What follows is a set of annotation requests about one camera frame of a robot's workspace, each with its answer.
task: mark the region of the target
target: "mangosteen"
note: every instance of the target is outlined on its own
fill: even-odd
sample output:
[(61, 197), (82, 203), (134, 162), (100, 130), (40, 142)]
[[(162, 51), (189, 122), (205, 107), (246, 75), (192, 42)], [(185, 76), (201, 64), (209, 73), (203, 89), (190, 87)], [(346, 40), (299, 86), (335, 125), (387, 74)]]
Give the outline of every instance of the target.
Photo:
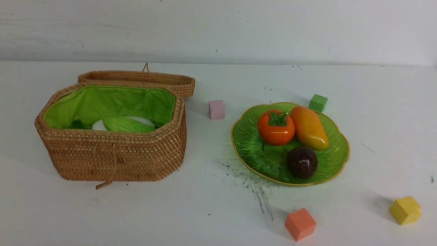
[(317, 171), (316, 153), (306, 146), (294, 148), (287, 154), (287, 165), (295, 177), (309, 179)]

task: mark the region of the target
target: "persimmon stem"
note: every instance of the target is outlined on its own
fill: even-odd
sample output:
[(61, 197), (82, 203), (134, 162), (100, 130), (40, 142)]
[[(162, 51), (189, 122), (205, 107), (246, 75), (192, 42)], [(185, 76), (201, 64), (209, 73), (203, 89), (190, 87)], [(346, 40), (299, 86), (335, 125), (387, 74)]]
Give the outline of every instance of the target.
[(270, 112), (269, 113), (269, 122), (268, 124), (270, 126), (282, 126), (285, 127), (287, 126), (287, 113), (285, 112), (281, 112), (281, 113), (275, 113), (275, 112)]

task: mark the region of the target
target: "green glass plate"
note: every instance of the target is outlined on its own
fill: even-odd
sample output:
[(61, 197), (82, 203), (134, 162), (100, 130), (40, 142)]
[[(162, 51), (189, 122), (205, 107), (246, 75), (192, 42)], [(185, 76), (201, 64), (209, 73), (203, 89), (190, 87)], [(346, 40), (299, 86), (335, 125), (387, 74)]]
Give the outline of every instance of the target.
[(283, 185), (308, 186), (337, 177), (349, 159), (350, 147), (346, 137), (326, 115), (315, 111), (328, 136), (329, 147), (323, 151), (315, 151), (319, 166), (314, 176), (309, 179), (294, 177), (286, 167), (287, 152), (295, 147), (302, 146), (302, 143), (296, 137), (290, 143), (279, 147), (265, 144), (261, 139), (257, 129), (257, 122), (264, 112), (270, 109), (290, 112), (296, 106), (299, 105), (292, 102), (278, 102), (270, 105), (257, 105), (248, 109), (235, 122), (231, 130), (231, 141), (235, 153), (252, 172)]

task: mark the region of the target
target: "green cube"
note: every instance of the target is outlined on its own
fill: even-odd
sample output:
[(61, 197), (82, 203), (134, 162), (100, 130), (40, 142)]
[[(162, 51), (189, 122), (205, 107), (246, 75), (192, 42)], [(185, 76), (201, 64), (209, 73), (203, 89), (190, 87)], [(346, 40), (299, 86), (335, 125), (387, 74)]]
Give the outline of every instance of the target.
[(325, 109), (327, 102), (328, 102), (328, 98), (321, 95), (314, 94), (311, 101), (309, 102), (309, 109), (322, 113)]

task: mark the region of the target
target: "woven basket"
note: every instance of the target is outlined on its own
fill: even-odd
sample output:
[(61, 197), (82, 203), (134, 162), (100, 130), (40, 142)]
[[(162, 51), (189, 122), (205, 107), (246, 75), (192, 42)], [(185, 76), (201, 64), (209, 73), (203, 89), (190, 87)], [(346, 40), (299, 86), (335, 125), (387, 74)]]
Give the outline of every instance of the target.
[[(151, 133), (54, 129), (43, 120), (60, 98), (87, 85), (163, 88), (176, 97), (172, 120)], [(79, 83), (56, 92), (35, 119), (35, 127), (53, 166), (67, 180), (156, 181), (178, 169), (187, 143), (185, 103), (195, 79), (131, 71), (97, 71), (79, 76)]]

